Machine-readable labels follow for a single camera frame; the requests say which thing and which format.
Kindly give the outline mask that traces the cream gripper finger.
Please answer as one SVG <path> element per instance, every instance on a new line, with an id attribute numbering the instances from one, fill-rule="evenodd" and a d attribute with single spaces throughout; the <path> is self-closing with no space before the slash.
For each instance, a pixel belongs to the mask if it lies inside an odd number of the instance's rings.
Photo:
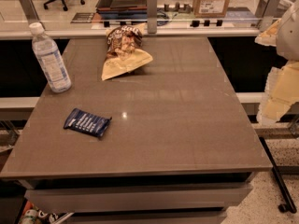
<path id="1" fill-rule="evenodd" d="M 272 125 L 299 101 L 299 62 L 287 61 L 282 68 L 272 67 L 259 104 L 257 120 Z"/>
<path id="2" fill-rule="evenodd" d="M 277 45 L 276 38 L 277 38 L 278 26 L 280 22 L 281 19 L 278 19 L 273 24 L 271 24 L 265 31 L 263 31 L 255 38 L 255 42 L 262 46 L 275 47 Z"/>

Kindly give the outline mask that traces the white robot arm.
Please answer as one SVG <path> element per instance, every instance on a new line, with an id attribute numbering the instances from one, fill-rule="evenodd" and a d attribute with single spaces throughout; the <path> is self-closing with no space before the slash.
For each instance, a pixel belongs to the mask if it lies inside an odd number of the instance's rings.
<path id="1" fill-rule="evenodd" d="M 275 47 L 277 54 L 287 60 L 281 68 L 271 68 L 259 104 L 258 122 L 272 125 L 299 101 L 299 0 L 259 34 L 255 42 Z"/>

